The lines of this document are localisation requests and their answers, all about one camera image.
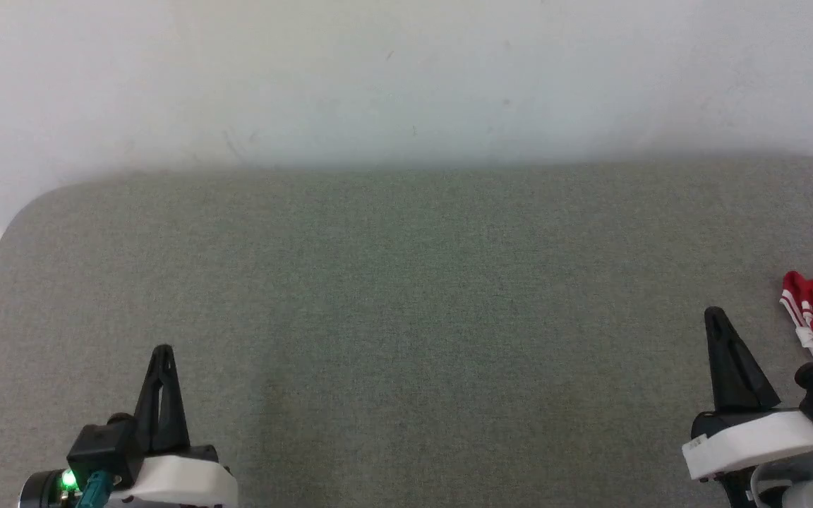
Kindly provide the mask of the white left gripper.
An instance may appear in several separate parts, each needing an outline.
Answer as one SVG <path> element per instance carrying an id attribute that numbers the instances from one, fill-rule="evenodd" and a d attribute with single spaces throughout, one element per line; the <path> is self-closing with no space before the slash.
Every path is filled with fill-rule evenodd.
<path id="1" fill-rule="evenodd" d="M 181 452 L 190 445 L 178 369 L 171 345 L 157 345 L 146 368 L 138 404 L 138 441 L 142 450 Z M 146 457 L 132 488 L 116 490 L 107 507 L 239 507 L 239 484 L 223 466 L 212 444 L 183 454 Z"/>

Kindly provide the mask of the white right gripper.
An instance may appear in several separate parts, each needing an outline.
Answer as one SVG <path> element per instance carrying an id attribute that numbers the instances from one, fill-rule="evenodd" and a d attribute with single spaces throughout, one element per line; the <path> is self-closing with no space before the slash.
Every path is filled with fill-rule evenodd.
<path id="1" fill-rule="evenodd" d="M 682 446 L 690 478 L 701 481 L 813 452 L 813 422 L 797 409 L 774 411 L 781 398 L 725 310 L 704 309 L 704 327 L 716 411 L 696 415 Z"/>

